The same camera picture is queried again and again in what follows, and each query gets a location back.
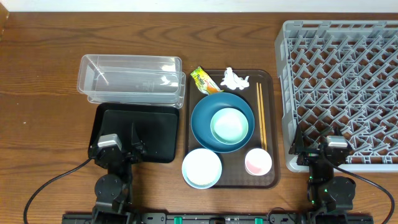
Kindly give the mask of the light blue bowl with rice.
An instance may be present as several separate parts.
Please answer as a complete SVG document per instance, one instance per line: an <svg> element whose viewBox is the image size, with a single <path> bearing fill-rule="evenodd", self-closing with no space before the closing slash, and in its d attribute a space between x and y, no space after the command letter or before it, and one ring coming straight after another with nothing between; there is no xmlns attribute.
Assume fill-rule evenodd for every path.
<svg viewBox="0 0 398 224"><path fill-rule="evenodd" d="M222 163L219 156L204 148L190 151L182 162L185 182L195 189L209 189L219 181Z"/></svg>

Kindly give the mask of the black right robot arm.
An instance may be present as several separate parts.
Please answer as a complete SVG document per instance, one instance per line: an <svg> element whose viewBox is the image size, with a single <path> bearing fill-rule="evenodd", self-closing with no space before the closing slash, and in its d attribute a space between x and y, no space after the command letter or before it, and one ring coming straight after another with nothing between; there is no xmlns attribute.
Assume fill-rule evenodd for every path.
<svg viewBox="0 0 398 224"><path fill-rule="evenodd" d="M307 145L301 129L296 129L289 154L297 156L297 165L309 168L307 198L313 208L298 215L295 223L348 223L346 212L353 209L356 184L351 178L336 176L334 168L351 151L338 129L317 146Z"/></svg>

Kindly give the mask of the dark blue plate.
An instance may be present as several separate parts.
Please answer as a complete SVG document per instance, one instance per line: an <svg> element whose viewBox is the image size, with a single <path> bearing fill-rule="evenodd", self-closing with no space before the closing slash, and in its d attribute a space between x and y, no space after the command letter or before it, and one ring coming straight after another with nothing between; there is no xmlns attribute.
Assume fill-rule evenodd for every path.
<svg viewBox="0 0 398 224"><path fill-rule="evenodd" d="M223 143L211 132L211 120L223 109L234 109L243 114L248 122L248 131L237 143ZM232 93L215 93L201 99L191 115L191 128L196 140L205 148L218 153L230 153L241 149L250 140L255 127L251 107L239 96Z"/></svg>

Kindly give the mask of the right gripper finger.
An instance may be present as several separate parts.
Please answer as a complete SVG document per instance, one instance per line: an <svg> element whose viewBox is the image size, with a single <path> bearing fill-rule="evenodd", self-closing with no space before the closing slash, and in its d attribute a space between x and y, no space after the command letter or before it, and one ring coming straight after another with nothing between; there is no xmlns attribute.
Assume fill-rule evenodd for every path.
<svg viewBox="0 0 398 224"><path fill-rule="evenodd" d="M349 140L347 140L347 139L343 136L343 134L342 134L340 128L335 127L335 128L333 128L333 131L334 131L335 136L338 136L339 138L345 140L348 149L353 149L352 144L350 143Z"/></svg>
<svg viewBox="0 0 398 224"><path fill-rule="evenodd" d="M297 126L295 137L289 149L289 154L298 155L303 152L303 136L300 126Z"/></svg>

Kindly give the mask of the wooden chopstick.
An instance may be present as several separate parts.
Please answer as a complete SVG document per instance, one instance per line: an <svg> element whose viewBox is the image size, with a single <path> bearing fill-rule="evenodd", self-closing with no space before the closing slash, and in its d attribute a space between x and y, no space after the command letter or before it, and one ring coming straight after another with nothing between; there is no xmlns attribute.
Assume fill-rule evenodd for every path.
<svg viewBox="0 0 398 224"><path fill-rule="evenodd" d="M261 148L265 150L265 140L264 140L264 127L262 124L262 107L261 107L261 97L260 97L260 89L259 83L256 83L256 91L257 91L257 110L259 115L259 130L261 135Z"/></svg>
<svg viewBox="0 0 398 224"><path fill-rule="evenodd" d="M262 94L262 84L259 84L259 99L261 104L261 118L262 118L262 130L263 130L263 138L264 138L264 150L267 151L267 138L266 138L266 122L265 122L265 113L264 113L264 100Z"/></svg>

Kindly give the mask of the pink plastic cup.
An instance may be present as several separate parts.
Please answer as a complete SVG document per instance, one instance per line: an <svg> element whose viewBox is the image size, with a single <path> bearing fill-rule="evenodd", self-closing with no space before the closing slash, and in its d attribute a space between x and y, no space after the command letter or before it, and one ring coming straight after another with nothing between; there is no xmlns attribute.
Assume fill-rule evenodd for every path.
<svg viewBox="0 0 398 224"><path fill-rule="evenodd" d="M244 167L250 175L266 175L272 168L271 156L265 149L251 149L246 153Z"/></svg>

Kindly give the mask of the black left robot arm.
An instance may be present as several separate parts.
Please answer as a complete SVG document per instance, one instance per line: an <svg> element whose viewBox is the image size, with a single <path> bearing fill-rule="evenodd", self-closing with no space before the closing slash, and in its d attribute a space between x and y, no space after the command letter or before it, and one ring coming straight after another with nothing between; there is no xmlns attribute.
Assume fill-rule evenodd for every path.
<svg viewBox="0 0 398 224"><path fill-rule="evenodd" d="M123 144L116 133L105 134L104 128L88 149L88 157L108 171L95 184L96 202L92 224L139 224L138 210L131 208L132 165L142 161L146 145L140 140L136 126L131 125L131 137Z"/></svg>

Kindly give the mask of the mint green bowl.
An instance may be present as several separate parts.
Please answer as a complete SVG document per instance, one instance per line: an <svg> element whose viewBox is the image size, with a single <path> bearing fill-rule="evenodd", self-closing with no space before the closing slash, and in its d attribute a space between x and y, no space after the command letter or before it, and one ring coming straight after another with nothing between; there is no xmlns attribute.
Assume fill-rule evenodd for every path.
<svg viewBox="0 0 398 224"><path fill-rule="evenodd" d="M246 137L249 123L240 110L223 108L213 115L210 129L217 141L232 145L241 142Z"/></svg>

